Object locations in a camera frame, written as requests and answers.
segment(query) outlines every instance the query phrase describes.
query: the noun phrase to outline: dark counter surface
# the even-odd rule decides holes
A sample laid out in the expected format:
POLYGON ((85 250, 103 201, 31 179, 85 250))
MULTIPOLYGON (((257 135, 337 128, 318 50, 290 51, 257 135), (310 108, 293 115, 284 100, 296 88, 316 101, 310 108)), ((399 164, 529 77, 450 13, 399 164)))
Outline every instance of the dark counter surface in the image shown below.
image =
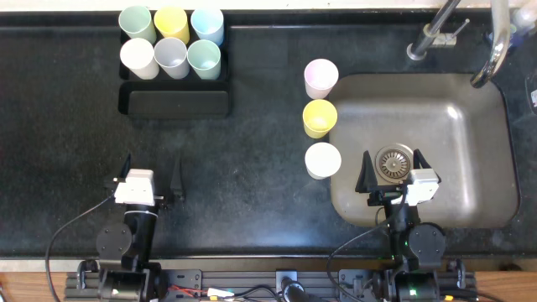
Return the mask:
MULTIPOLYGON (((275 22, 267 16, 265 23, 275 22)), ((326 19, 360 17, 350 16, 326 19)), ((182 154, 187 200, 160 212, 153 257, 326 254, 367 228, 343 221, 330 200, 330 181, 313 180, 305 170, 305 151, 315 142, 305 135, 301 120, 310 100, 305 66, 327 58, 341 78, 472 73, 490 51, 482 39, 489 22, 477 21, 462 31, 454 49, 433 49, 424 61, 411 61, 405 48, 417 37, 420 21, 432 18, 430 13, 416 23, 406 13, 388 23, 339 26, 251 26, 237 21, 241 16, 228 17, 234 20, 227 36, 232 112, 221 120, 150 121, 121 115, 115 17, 96 22, 93 15, 90 25, 84 25, 83 17, 72 17, 69 26, 37 22, 0 28, 0 257, 42 257, 58 227, 106 196, 103 177, 127 152, 133 167, 154 169, 155 182, 162 184, 169 183, 175 156, 182 154)), ((537 117, 526 89, 537 89, 535 54, 533 37, 494 78, 508 108, 519 213, 502 229, 447 230, 446 255, 537 252, 537 117)), ((122 215, 121 206, 104 205, 66 229, 53 254, 95 256, 96 233, 122 215)), ((365 258, 388 253, 380 233, 352 251, 365 258)))

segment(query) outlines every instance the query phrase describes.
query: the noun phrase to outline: sink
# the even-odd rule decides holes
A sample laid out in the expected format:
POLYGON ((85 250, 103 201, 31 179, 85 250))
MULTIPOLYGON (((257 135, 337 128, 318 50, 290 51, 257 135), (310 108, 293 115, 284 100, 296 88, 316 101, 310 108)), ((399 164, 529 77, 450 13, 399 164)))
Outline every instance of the sink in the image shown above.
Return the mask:
MULTIPOLYGON (((480 228, 510 222, 519 194, 504 100, 494 84, 475 89, 470 78, 350 75, 336 84, 330 101, 338 120, 330 143, 342 165, 331 177, 331 200, 343 219, 375 222, 378 208, 354 191, 364 151, 378 166, 378 183, 388 185, 408 176, 411 150, 418 148, 442 179, 435 198, 418 205, 422 221, 480 228)), ((384 218, 381 211, 378 219, 384 218)))

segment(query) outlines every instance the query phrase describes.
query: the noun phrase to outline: black plastic tray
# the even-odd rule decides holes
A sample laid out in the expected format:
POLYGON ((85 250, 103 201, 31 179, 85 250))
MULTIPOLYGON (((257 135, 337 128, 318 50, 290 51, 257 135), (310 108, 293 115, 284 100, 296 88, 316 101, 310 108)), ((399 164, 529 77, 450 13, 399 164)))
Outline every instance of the black plastic tray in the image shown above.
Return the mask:
MULTIPOLYGON (((190 41, 186 45, 199 40, 190 24, 190 41)), ((157 42, 163 37, 157 31, 157 42)), ((133 118, 150 119, 192 119, 192 118, 223 118, 231 108, 229 100, 229 60, 227 55, 227 27, 224 43, 220 46, 221 72, 216 80, 202 80, 190 68, 187 77, 181 80, 172 79, 164 70, 152 80, 141 80, 123 63, 119 63, 119 77, 125 82, 119 89, 117 109, 121 114, 133 118)), ((122 31, 122 44, 130 38, 122 31)))

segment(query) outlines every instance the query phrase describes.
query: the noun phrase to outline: drain strainer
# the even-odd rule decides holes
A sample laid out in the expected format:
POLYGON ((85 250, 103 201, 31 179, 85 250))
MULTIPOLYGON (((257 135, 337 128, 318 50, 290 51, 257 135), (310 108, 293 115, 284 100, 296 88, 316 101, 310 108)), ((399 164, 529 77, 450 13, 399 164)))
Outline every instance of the drain strainer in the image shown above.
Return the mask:
POLYGON ((380 176, 397 184, 410 172, 412 150, 401 143, 394 143, 380 149, 375 161, 380 176))

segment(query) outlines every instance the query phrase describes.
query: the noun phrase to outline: cup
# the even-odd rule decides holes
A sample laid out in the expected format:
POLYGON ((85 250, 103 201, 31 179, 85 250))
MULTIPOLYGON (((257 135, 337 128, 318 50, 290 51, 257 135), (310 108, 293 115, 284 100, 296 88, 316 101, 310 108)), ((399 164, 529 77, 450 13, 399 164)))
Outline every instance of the cup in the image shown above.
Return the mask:
POLYGON ((185 44, 190 40, 188 18, 182 8, 159 9, 154 15, 154 25, 165 38, 177 38, 185 44))
POLYGON ((224 15, 220 9, 196 9, 190 23, 200 39, 208 39, 218 46, 224 42, 224 15))
POLYGON ((197 40, 188 48, 186 58, 202 80, 216 80, 220 75, 221 54, 214 42, 197 40))
POLYGON ((151 80, 159 73, 153 46, 146 39, 134 38, 125 42, 119 57, 122 63, 142 80, 151 80))
POLYGON ((151 44, 157 40, 151 20, 151 12, 143 6, 132 6, 125 8, 119 14, 119 27, 128 34, 131 39, 146 39, 151 44))
POLYGON ((305 153, 305 167, 316 180, 334 175, 341 167, 341 155, 329 143, 314 143, 305 153))
POLYGON ((327 59, 312 60, 304 70, 305 92, 312 99, 324 99, 337 83, 339 72, 327 59))
POLYGON ((164 38, 154 46, 154 59, 169 76, 179 80, 187 76, 190 71, 186 51, 183 41, 177 38, 164 38))
POLYGON ((313 100, 302 112, 304 130, 310 138, 322 138, 336 125, 337 111, 326 100, 313 100))

